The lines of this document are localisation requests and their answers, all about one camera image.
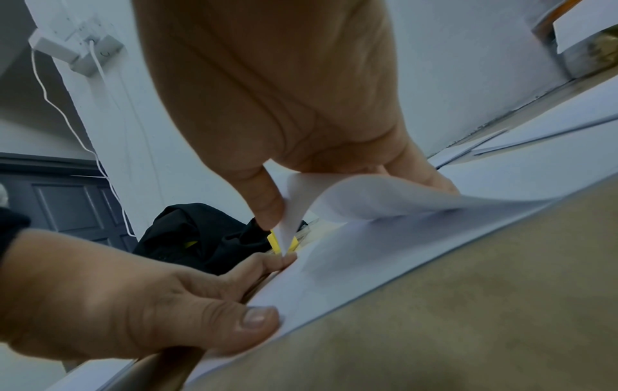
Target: hand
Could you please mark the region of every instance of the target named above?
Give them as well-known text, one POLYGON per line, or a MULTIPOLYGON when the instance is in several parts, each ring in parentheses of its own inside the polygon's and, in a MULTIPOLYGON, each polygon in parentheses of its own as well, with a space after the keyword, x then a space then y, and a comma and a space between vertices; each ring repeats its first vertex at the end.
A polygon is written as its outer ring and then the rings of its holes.
POLYGON ((173 346, 245 350, 279 327, 239 304, 290 265, 254 254, 220 277, 44 231, 24 231, 0 267, 0 341, 49 359, 139 358, 173 346))
POLYGON ((133 3, 165 107, 262 228, 284 209, 268 159, 302 172, 386 172, 457 192, 406 131, 383 0, 133 3))

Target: black cloth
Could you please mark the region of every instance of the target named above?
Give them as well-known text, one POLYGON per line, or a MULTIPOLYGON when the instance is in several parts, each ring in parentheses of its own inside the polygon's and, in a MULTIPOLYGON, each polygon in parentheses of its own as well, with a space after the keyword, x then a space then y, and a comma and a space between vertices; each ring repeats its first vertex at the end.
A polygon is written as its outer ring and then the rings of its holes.
POLYGON ((0 262, 19 231, 29 226, 30 219, 27 216, 0 207, 0 262))
POLYGON ((251 254, 270 250, 268 234, 255 220, 245 225, 205 204, 172 205, 155 218, 133 253, 219 276, 251 254))

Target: door panel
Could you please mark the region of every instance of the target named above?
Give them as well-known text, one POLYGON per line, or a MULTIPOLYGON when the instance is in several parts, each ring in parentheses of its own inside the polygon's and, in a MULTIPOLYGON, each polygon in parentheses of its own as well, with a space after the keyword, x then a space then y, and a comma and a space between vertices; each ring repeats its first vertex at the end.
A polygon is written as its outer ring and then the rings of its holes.
POLYGON ((15 212, 28 215, 32 227, 64 233, 132 251, 122 208, 107 180, 60 175, 0 173, 15 212))

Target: fingernail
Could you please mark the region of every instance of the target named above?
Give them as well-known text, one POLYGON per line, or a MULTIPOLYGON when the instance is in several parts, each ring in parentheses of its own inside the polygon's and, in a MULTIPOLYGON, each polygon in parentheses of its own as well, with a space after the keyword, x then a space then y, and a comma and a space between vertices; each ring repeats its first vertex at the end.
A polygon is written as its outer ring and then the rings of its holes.
POLYGON ((245 329, 260 329, 268 317, 276 311, 274 307, 254 307, 245 312, 242 327, 245 329))

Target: table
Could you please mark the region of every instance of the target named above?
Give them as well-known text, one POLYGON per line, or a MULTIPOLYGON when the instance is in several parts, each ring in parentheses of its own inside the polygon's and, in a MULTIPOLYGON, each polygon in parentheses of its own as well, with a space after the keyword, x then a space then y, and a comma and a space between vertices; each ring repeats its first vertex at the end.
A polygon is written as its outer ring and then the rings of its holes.
POLYGON ((496 231, 188 390, 615 390, 618 177, 496 231))

